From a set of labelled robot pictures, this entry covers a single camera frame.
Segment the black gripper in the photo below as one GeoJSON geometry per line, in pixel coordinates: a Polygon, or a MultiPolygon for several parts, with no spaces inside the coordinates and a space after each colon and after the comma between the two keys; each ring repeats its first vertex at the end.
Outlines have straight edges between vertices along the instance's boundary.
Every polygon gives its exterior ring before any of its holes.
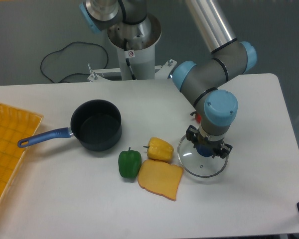
{"type": "Polygon", "coordinates": [[[212,158],[226,158],[233,146],[223,142],[225,133],[221,135],[201,134],[193,125],[189,125],[186,130],[186,139],[193,144],[197,152],[213,151],[212,158]]]}

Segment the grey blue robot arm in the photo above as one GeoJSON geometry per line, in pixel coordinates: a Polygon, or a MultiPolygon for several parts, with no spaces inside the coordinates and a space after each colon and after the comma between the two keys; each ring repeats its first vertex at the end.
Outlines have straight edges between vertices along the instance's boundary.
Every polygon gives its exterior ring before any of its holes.
{"type": "MultiPolygon", "coordinates": [[[[186,139],[204,157],[227,157],[232,146],[224,137],[236,117],[238,102],[220,86],[241,75],[257,62],[248,42],[233,33],[218,2],[189,0],[187,7],[211,53],[204,65],[186,61],[171,78],[201,116],[199,128],[190,126],[186,139]]],[[[79,6],[94,33],[107,32],[116,47],[123,80],[153,79],[155,45],[161,37],[159,21],[148,12],[144,0],[86,0],[79,6]]]]}

